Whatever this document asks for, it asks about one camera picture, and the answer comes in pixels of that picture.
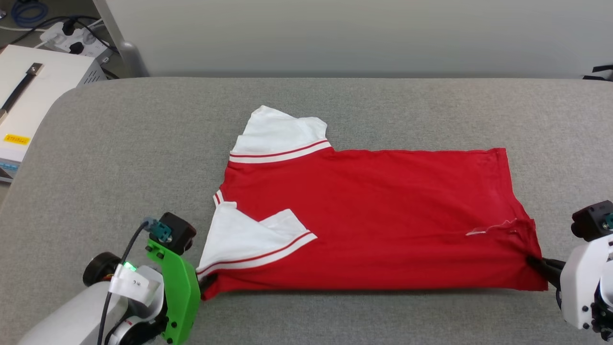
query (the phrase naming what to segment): white wall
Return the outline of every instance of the white wall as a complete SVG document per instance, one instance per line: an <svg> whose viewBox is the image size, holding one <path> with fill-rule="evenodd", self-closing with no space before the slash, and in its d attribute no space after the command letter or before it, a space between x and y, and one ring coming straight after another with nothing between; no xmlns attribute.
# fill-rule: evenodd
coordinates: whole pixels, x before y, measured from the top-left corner
<svg viewBox="0 0 613 345"><path fill-rule="evenodd" d="M612 0L97 0L153 76L580 77Z"/></svg>

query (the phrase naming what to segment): power strip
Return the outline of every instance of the power strip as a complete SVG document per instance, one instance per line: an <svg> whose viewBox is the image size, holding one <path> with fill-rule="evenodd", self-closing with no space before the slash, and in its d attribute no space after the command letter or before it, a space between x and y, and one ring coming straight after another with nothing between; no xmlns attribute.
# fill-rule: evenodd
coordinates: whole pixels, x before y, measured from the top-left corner
<svg viewBox="0 0 613 345"><path fill-rule="evenodd" d="M87 29L74 29L68 36L63 31L64 23L55 23L40 35L45 46L57 52L71 53L95 58L99 64L109 61L113 53L97 40Z"/></svg>

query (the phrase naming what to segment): blue cable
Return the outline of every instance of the blue cable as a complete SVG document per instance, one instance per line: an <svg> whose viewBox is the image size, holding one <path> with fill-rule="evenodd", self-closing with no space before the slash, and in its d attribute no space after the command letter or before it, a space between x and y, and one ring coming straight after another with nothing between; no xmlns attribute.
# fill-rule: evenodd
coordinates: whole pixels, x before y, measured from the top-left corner
<svg viewBox="0 0 613 345"><path fill-rule="evenodd" d="M33 28L38 21L43 20L49 13L49 7L37 0L16 0L10 10L13 21L22 28Z"/></svg>

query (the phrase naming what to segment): black cable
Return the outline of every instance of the black cable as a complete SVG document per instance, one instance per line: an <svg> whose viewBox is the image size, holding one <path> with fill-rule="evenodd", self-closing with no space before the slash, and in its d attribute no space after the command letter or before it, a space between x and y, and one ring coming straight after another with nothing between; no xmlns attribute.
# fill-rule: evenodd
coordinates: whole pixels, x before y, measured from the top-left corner
<svg viewBox="0 0 613 345"><path fill-rule="evenodd" d="M107 76L111 77L111 79L120 79L115 73L109 71L108 69L101 67L102 68L102 72L104 72L104 74L106 74Z"/></svg>
<svg viewBox="0 0 613 345"><path fill-rule="evenodd" d="M128 315L124 315L119 322L117 322L117 324L115 326L113 326L113 328L111 328L109 330L109 332L107 333L107 337L104 338L104 345L109 345L109 341L111 340L111 336L113 335L113 333L117 330L117 327L121 326L121 324L128 319Z"/></svg>
<svg viewBox="0 0 613 345"><path fill-rule="evenodd" d="M117 54L119 54L119 51L117 50L117 47L114 47L112 45L108 45L106 42L104 42L100 37L98 37L98 35L96 35L96 33L89 28L89 26L83 24L82 22L78 21L77 19L73 19L75 23L81 24L85 29L87 29L87 31L89 31L91 33L92 36L94 36L95 39L99 40L100 43L102 43L103 46L109 48L112 52L115 52Z"/></svg>
<svg viewBox="0 0 613 345"><path fill-rule="evenodd" d="M149 222L143 222L139 228L136 230L136 232L134 233L134 235L132 235L132 239L130 239L130 242L128 243L128 246L126 247L126 251L123 252L123 256L121 257L121 261L119 261L120 265L123 265L124 263L126 263L126 259L128 257L128 253L130 253L130 250L132 249L132 246L134 245L134 242L136 242L136 239L139 237L139 234L141 231L143 231L143 229L149 224ZM100 318L100 329L98 329L98 341L97 341L97 345L102 345L102 338L104 336L104 324L107 320L107 312L109 311L109 303L111 302L111 292L107 292L107 298L106 300L104 300L104 307L102 307L102 317Z"/></svg>
<svg viewBox="0 0 613 345"><path fill-rule="evenodd" d="M24 33L23 35L19 36L18 38L14 39L13 41L11 41L9 44L15 44L19 41L21 41L22 39L30 36L32 33L34 33L36 31L36 29L40 29L43 26L47 26L49 24L55 24L60 20L63 19L92 19L92 20L98 20L99 18L96 17L90 17L88 15L77 15L74 17L68 17L65 15L59 16L59 17L53 17L53 18L49 18L47 20L44 20L42 22L40 22L39 24L37 24L35 27L31 28L30 31L27 31L26 33Z"/></svg>

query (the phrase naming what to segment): gray table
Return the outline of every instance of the gray table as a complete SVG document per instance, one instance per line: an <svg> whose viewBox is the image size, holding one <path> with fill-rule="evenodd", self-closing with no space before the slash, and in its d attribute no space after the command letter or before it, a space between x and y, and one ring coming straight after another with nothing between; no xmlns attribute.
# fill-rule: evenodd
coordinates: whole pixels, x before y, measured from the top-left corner
<svg viewBox="0 0 613 345"><path fill-rule="evenodd" d="M508 149L514 188L547 257L582 244L571 214L613 198L613 83L581 80L132 79L62 96L0 211L0 343L84 286L145 215L198 230L227 153L261 104L328 123L344 149ZM146 260L145 239L131 261ZM228 293L203 303L191 344L596 344L553 292Z"/></svg>

